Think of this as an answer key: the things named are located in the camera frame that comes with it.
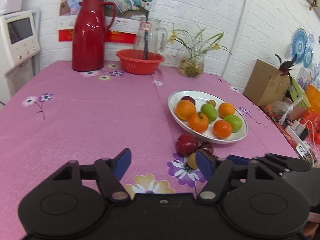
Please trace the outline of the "smooth orange mandarin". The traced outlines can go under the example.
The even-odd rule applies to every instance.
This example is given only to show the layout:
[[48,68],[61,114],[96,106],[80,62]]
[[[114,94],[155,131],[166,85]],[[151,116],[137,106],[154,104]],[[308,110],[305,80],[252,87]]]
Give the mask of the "smooth orange mandarin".
[[213,133],[220,139],[226,139],[233,132],[233,128],[230,123],[225,120],[218,120],[213,125]]

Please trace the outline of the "large green mango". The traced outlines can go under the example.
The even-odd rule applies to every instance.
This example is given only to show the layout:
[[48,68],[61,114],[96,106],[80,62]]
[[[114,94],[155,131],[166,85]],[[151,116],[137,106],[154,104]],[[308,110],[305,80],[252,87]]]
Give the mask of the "large green mango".
[[226,115],[223,120],[231,124],[233,133],[242,127],[242,120],[236,115]]

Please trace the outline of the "large red plum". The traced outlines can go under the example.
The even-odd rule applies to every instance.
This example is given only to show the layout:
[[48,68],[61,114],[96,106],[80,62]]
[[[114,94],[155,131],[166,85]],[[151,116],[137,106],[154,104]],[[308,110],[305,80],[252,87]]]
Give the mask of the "large red plum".
[[176,152],[184,157],[195,153],[198,148],[198,142],[194,135],[183,134],[176,140]]

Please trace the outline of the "orange mandarin with leaf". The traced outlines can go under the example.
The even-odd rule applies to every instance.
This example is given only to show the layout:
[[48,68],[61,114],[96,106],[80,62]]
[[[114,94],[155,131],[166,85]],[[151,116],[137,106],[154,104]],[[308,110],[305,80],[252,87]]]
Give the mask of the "orange mandarin with leaf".
[[203,113],[197,112],[189,116],[188,127],[193,131],[203,133],[208,129],[208,126],[209,120]]

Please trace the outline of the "small green apple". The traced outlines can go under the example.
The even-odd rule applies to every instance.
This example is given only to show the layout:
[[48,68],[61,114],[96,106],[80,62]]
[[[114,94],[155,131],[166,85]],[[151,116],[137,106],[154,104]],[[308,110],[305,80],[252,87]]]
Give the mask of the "small green apple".
[[217,110],[210,104],[203,104],[201,106],[201,113],[203,113],[210,122],[214,122],[217,119]]

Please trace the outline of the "brown kiwi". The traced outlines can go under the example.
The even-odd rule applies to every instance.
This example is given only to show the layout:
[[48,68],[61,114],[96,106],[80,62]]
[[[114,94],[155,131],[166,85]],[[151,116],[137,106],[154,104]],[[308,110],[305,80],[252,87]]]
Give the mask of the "brown kiwi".
[[212,105],[214,107],[216,106],[216,102],[214,100],[208,100],[206,103],[210,104],[210,105]]

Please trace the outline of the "dark small plum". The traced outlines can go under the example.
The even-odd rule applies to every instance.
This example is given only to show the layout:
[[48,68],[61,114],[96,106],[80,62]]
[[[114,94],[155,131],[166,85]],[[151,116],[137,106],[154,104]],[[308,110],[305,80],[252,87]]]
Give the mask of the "dark small plum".
[[208,155],[214,155],[214,149],[211,143],[209,142],[203,142],[199,147],[199,150],[203,150],[206,152]]

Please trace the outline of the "yellow-brown kiwi on table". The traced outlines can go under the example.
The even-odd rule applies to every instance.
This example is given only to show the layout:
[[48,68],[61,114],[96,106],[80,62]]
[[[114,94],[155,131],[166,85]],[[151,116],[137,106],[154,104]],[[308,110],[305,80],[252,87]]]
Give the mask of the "yellow-brown kiwi on table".
[[187,159],[187,164],[193,170],[198,169],[198,166],[196,163],[196,153],[192,153],[191,155],[189,155],[189,157]]

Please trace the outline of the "white power strip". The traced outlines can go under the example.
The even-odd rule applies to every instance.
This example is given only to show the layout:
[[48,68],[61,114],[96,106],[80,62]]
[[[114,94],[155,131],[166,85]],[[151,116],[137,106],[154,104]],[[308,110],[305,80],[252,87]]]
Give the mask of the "white power strip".
[[310,145],[306,142],[309,131],[305,125],[301,124],[299,121],[294,121],[291,126],[289,125],[285,128],[285,131],[296,143],[294,148],[301,158],[309,153]]

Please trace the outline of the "orange in plate right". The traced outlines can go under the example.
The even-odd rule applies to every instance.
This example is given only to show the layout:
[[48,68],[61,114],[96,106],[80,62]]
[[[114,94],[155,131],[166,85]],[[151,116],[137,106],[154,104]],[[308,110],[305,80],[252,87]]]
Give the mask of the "orange in plate right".
[[224,102],[219,106],[218,113],[221,118],[225,118],[227,115],[233,115],[235,108],[232,104]]

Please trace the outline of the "orange in plate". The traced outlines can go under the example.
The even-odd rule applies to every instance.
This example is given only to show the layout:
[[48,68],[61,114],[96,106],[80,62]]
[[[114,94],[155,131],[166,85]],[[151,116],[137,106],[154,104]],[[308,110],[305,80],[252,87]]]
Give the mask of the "orange in plate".
[[232,104],[224,102],[219,106],[218,113],[221,118],[225,118],[227,115],[233,115],[235,108]]
[[195,105],[189,100],[181,100],[176,106],[176,115],[181,120],[188,120],[196,112]]

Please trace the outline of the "orange in plate left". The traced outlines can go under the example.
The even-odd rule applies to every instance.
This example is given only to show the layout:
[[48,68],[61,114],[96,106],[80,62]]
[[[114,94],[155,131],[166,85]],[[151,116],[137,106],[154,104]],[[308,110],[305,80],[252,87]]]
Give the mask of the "orange in plate left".
[[188,120],[196,112],[195,105],[189,100],[181,100],[176,106],[176,115],[181,120]]

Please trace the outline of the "pink floral tablecloth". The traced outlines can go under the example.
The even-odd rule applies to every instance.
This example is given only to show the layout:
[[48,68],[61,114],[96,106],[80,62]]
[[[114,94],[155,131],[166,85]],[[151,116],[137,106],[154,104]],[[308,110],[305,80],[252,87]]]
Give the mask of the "pink floral tablecloth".
[[21,199],[69,160],[92,164],[125,148],[132,163],[122,178],[130,194],[195,192],[198,171],[185,170],[175,144],[183,129],[167,100],[178,90],[206,92],[231,103],[245,116],[245,139],[214,145],[215,155],[246,158],[296,153],[279,129],[235,87],[216,75],[191,79],[176,68],[151,75],[123,72],[116,63],[79,73],[67,61],[49,65],[1,110],[1,239],[21,239]]

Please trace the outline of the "cardboard box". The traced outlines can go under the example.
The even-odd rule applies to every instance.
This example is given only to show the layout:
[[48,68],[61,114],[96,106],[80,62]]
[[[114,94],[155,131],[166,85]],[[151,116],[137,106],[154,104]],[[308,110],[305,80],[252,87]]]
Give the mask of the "cardboard box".
[[244,96],[259,107],[282,101],[290,86],[289,76],[282,74],[278,68],[257,60],[244,90]]

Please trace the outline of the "green folder box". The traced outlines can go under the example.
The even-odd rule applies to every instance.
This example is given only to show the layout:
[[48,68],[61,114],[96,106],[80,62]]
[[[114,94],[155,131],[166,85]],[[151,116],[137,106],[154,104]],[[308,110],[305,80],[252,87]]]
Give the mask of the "green folder box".
[[298,106],[303,108],[311,107],[311,104],[308,98],[306,97],[304,90],[301,88],[301,86],[298,84],[298,82],[295,79],[292,79],[292,84],[289,87],[289,94],[293,102],[296,102],[299,99],[301,100]]

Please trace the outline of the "orange paper bag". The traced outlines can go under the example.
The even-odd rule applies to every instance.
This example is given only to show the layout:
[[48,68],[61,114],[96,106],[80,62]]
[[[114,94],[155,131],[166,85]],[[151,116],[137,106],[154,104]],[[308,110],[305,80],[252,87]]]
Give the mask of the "orange paper bag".
[[312,107],[319,107],[320,91],[313,85],[309,84],[305,91],[308,101]]

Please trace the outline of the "dark red leafy plant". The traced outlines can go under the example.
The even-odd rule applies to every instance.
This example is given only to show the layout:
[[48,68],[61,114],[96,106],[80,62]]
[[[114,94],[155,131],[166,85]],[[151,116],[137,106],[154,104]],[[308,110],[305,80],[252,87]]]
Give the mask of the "dark red leafy plant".
[[292,60],[284,61],[284,62],[282,62],[282,59],[279,55],[275,54],[275,56],[278,58],[280,62],[280,67],[279,67],[279,71],[281,71],[280,76],[288,76],[290,79],[290,84],[292,84],[293,78],[290,74],[290,70],[295,64],[295,61],[297,59],[297,54],[294,55]]

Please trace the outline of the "glass vase with plant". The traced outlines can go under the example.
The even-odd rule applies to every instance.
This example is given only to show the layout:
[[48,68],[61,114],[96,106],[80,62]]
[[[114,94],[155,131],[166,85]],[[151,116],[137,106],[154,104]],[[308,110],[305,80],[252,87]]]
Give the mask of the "glass vase with plant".
[[178,68],[183,76],[197,78],[204,73],[205,56],[211,51],[225,51],[232,54],[231,50],[221,44],[223,32],[218,32],[205,37],[206,28],[198,23],[197,32],[192,34],[186,29],[176,28],[172,25],[172,31],[168,37],[169,44],[178,43],[184,49],[184,53],[178,63]]

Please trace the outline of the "red plastic basket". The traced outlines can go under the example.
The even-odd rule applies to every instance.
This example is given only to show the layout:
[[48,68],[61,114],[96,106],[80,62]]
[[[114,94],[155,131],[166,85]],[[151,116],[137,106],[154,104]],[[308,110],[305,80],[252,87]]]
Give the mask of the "red plastic basket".
[[117,57],[120,58],[121,68],[130,74],[136,75],[149,75],[153,74],[159,65],[165,61],[164,56],[152,53],[148,53],[148,59],[142,59],[144,51],[138,50],[138,59],[132,57],[134,51],[132,49],[123,49],[116,53]]

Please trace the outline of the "blue paper fans decoration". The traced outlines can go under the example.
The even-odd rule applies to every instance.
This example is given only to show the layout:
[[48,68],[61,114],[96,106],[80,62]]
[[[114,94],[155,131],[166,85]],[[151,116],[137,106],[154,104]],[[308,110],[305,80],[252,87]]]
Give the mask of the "blue paper fans decoration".
[[296,78],[301,69],[311,71],[312,67],[319,66],[319,45],[312,33],[304,28],[298,28],[289,45],[289,59],[296,57],[291,75]]

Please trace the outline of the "black stirring stick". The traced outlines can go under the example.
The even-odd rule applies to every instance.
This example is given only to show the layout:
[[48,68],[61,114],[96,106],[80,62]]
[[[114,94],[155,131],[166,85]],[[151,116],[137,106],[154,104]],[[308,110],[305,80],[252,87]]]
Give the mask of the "black stirring stick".
[[148,30],[146,29],[147,26],[148,26],[148,23],[149,23],[149,11],[146,11],[146,14],[145,14],[145,22],[146,24],[145,25],[145,33],[144,33],[144,60],[148,60]]

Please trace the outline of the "clear glass pitcher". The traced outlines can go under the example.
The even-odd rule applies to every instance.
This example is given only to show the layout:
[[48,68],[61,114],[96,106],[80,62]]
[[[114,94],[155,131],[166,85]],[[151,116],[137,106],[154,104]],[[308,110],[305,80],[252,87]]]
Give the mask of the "clear glass pitcher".
[[[133,51],[137,53],[138,50],[144,51],[144,33],[145,33],[145,16],[139,18],[139,29],[133,43]],[[159,52],[165,50],[168,31],[161,26],[161,20],[156,18],[149,18],[149,23],[147,26],[148,30],[148,53],[157,55]]]

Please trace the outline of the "red thermos jug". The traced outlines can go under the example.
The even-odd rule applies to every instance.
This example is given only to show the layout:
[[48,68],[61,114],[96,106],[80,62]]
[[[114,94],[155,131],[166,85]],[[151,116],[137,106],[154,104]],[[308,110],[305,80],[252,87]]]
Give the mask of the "red thermos jug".
[[[79,4],[81,8],[73,29],[72,70],[99,70],[104,66],[104,36],[114,23],[117,6],[104,0],[82,0]],[[113,8],[109,25],[106,25],[105,6]]]

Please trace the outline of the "white water dispenser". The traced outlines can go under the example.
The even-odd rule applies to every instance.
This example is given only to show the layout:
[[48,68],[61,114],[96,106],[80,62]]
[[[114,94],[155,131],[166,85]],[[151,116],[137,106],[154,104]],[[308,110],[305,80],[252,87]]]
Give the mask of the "white water dispenser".
[[34,77],[40,44],[31,10],[1,16],[1,106]]

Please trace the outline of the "wall calendar poster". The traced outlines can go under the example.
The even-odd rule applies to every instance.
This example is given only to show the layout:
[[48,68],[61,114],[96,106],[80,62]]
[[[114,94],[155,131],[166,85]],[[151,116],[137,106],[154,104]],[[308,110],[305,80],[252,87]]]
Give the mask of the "wall calendar poster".
[[[114,23],[105,34],[106,42],[132,44],[139,29],[139,21],[142,16],[151,11],[153,0],[103,0],[112,2],[112,5],[104,6],[106,25]],[[73,38],[73,29],[76,18],[81,9],[82,0],[61,0],[56,28],[58,41],[69,42]]]

